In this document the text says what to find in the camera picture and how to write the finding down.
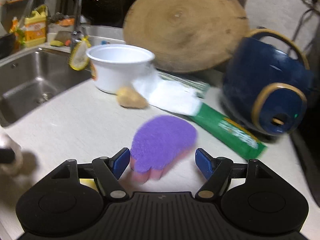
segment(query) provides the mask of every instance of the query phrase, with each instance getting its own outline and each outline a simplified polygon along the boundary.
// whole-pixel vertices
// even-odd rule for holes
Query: purple sponge
[[[159,179],[196,142],[196,129],[185,120],[161,115],[144,123],[134,135],[130,166],[134,179]]]

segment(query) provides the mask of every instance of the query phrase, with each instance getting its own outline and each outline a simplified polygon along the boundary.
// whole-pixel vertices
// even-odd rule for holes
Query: black pot
[[[14,33],[9,33],[0,38],[0,59],[8,57],[14,48],[16,36]]]

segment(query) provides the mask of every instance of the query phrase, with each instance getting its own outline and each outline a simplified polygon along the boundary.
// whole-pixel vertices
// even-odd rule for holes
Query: white bottle
[[[13,141],[9,135],[3,133],[0,134],[0,149],[12,149],[15,153],[15,160],[12,163],[0,164],[0,173],[5,173],[9,176],[17,175],[23,164],[20,145]]]

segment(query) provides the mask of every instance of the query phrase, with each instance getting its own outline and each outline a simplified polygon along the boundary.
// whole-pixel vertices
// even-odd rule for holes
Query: ribbed black surface
[[[54,239],[24,234],[20,240]],[[305,240],[294,232],[261,237],[228,224],[211,203],[192,198],[189,192],[135,193],[123,203],[111,204],[91,228],[59,240]]]

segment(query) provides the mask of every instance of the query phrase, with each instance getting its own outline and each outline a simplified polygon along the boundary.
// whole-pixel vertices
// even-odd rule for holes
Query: white bowl
[[[149,50],[125,44],[93,46],[87,50],[87,56],[95,86],[111,94],[120,87],[130,86],[155,58]]]

